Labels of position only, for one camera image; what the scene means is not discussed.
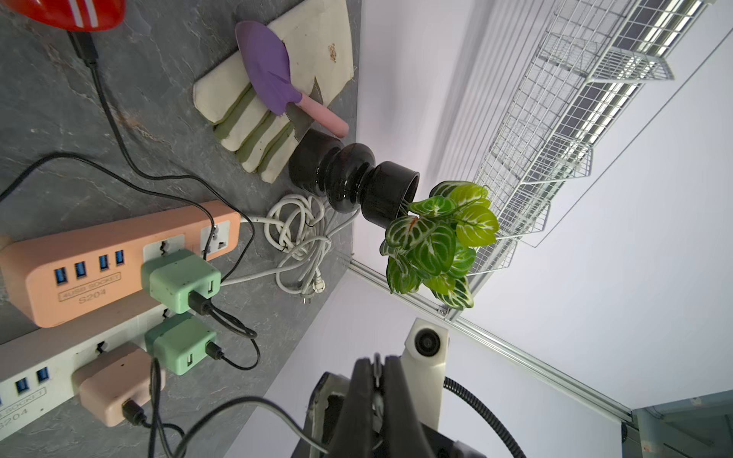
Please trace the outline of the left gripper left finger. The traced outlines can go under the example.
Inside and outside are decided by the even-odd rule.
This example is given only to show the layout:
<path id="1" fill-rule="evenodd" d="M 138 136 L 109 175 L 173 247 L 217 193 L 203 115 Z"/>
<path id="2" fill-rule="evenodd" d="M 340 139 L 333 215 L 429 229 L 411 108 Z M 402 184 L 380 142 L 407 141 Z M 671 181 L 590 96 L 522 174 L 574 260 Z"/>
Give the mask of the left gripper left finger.
<path id="1" fill-rule="evenodd" d="M 328 445 L 331 458 L 372 458 L 375 437 L 373 401 L 376 378 L 370 359 L 359 359 L 353 368 L 349 390 Z"/>

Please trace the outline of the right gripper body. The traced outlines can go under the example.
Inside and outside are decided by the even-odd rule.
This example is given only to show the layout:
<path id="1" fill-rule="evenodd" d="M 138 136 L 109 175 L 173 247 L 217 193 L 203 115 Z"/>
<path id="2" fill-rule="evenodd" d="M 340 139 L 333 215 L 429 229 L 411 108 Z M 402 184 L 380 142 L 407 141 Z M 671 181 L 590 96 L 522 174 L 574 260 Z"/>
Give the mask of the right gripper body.
<path id="1" fill-rule="evenodd" d="M 387 457 L 384 449 L 384 436 L 382 435 L 385 410 L 382 375 L 375 377 L 376 393 L 372 407 L 375 445 L 372 457 Z M 327 450 L 349 390 L 349 382 L 349 378 L 345 376 L 326 372 L 318 381 L 310 396 L 307 414 L 305 414 L 305 432 Z M 484 455 L 475 448 L 450 439 L 436 429 L 421 424 L 433 450 L 433 457 L 482 457 Z"/>

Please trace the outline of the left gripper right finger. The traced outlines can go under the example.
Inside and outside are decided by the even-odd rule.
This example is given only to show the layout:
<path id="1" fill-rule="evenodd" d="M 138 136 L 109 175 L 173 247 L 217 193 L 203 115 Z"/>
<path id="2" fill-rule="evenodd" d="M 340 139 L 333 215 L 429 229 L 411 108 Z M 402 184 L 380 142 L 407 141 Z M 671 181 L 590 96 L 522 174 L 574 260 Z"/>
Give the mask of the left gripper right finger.
<path id="1" fill-rule="evenodd" d="M 410 397 L 407 379 L 397 356 L 387 356 L 383 365 L 384 449 L 387 457 L 433 457 L 422 424 Z"/>

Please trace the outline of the green USB charger cube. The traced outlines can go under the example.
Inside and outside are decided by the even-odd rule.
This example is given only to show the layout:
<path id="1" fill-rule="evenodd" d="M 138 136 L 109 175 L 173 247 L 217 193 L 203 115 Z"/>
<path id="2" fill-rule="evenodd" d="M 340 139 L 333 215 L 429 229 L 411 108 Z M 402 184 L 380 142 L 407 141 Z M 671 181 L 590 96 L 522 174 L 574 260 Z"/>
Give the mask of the green USB charger cube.
<path id="1" fill-rule="evenodd" d="M 213 298 L 221 289 L 221 272 L 195 253 L 183 249 L 143 263 L 142 289 L 170 311 L 182 314 L 190 309 L 189 295 Z"/>

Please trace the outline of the pink charger cube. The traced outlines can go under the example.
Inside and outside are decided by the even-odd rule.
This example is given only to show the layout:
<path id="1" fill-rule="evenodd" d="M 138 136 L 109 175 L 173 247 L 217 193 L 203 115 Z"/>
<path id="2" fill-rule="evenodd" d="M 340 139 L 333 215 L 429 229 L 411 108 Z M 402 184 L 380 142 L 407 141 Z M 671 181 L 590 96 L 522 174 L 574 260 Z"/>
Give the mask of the pink charger cube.
<path id="1" fill-rule="evenodd" d="M 134 343 L 103 353 L 72 375 L 80 404 L 106 427 L 122 423 L 123 405 L 144 406 L 151 400 L 153 358 Z"/>

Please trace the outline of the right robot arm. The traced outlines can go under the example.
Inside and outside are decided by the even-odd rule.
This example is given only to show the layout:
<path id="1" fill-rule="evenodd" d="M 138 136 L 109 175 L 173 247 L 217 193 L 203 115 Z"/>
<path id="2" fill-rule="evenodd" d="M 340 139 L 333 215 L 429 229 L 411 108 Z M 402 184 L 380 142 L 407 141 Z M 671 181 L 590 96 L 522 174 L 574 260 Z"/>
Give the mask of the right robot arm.
<path id="1" fill-rule="evenodd" d="M 517 440 L 509 432 L 509 429 L 503 425 L 498 417 L 488 408 L 480 399 L 478 399 L 469 389 L 466 389 L 454 379 L 446 376 L 443 383 L 444 389 L 450 391 L 463 402 L 469 405 L 483 420 L 492 428 L 499 439 L 509 450 L 514 458 L 526 458 L 525 452 L 522 450 Z"/>

